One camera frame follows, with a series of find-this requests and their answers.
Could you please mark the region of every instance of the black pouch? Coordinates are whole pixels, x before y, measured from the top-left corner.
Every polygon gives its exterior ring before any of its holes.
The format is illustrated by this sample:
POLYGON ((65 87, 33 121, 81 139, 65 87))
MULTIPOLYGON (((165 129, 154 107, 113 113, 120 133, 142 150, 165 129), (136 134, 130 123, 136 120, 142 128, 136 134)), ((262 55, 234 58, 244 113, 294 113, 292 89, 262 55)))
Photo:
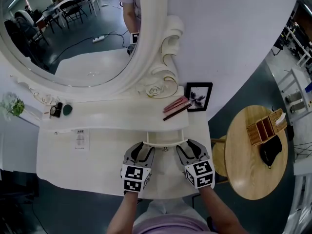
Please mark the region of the black pouch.
POLYGON ((260 147, 260 156, 263 162, 271 169, 275 157, 282 151, 282 143, 276 135, 260 147))

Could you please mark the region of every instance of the picture frame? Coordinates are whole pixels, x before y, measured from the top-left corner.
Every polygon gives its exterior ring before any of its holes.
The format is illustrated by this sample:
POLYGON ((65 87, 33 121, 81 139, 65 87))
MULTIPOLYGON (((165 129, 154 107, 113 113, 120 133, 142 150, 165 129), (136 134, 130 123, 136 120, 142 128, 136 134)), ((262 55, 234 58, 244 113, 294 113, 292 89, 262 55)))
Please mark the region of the picture frame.
POLYGON ((212 82, 188 82, 185 97, 192 104, 188 112, 206 111, 212 88, 212 82))

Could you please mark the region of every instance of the oval mirror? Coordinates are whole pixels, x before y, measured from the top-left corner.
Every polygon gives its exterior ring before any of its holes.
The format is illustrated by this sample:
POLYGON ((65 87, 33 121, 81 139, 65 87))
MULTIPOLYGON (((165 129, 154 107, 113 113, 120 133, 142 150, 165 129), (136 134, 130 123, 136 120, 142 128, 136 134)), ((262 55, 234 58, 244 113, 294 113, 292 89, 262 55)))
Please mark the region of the oval mirror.
POLYGON ((138 42, 140 0, 2 0, 4 42, 31 72, 70 87, 107 83, 138 42))

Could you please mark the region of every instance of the pink shirt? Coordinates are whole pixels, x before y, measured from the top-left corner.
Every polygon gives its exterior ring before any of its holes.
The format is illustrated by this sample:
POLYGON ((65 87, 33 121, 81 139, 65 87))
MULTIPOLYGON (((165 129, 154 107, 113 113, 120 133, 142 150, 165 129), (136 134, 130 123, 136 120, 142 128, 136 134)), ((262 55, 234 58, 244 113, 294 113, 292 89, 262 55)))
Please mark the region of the pink shirt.
POLYGON ((196 219, 179 215, 162 215, 134 226, 132 234, 216 234, 196 219))

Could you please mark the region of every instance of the black picture frame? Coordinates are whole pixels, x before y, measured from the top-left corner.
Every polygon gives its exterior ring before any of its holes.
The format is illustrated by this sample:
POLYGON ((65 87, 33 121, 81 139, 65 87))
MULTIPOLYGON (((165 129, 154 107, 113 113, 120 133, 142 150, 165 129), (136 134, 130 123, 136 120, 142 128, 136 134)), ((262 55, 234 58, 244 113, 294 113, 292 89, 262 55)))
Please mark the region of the black picture frame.
POLYGON ((212 82, 188 82, 186 85, 186 92, 185 92, 185 97, 192 101, 190 99, 191 95, 191 88, 208 88, 208 92, 206 94, 206 100, 203 108, 192 108, 188 109, 188 112, 200 112, 200 111, 206 111, 208 107, 208 102, 210 99, 210 94, 213 89, 213 83, 212 82))

